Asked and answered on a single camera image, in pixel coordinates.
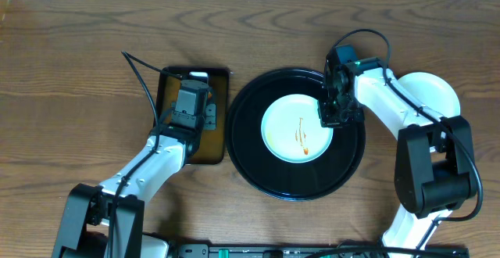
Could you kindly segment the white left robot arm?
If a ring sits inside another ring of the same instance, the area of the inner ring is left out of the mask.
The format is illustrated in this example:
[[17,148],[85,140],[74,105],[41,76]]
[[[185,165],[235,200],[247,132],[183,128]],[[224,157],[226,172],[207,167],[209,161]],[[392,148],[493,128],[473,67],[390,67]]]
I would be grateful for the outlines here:
[[97,186],[78,184],[70,191],[52,256],[166,257],[169,243],[143,232],[145,207],[196,153],[215,114],[213,90],[181,90],[122,170]]

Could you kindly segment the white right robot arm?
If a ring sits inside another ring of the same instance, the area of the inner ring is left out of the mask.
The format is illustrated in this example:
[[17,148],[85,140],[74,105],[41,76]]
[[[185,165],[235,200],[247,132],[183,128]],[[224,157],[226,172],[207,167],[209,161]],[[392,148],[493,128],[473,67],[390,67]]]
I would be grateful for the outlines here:
[[324,67],[324,127],[347,127],[369,109],[397,140],[395,191],[400,206],[375,257],[430,257],[426,248],[443,222],[473,219],[484,188],[472,131],[458,96],[442,78],[415,72],[397,78],[385,61],[330,55]]

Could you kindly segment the pale green plate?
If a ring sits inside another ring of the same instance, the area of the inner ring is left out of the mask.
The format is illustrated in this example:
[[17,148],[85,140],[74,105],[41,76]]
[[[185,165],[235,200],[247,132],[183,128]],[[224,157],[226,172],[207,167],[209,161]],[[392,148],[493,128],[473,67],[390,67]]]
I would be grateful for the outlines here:
[[452,86],[432,73],[408,73],[398,79],[399,84],[424,105],[446,117],[459,116],[461,105]]

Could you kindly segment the light blue plate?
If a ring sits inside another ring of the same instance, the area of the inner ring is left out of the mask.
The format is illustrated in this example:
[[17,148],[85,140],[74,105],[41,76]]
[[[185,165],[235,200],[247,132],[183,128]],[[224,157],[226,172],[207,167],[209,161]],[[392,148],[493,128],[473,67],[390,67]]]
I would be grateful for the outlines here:
[[327,151],[334,130],[321,126],[317,99],[292,94],[277,99],[266,109],[261,135],[268,150],[278,159],[306,163]]

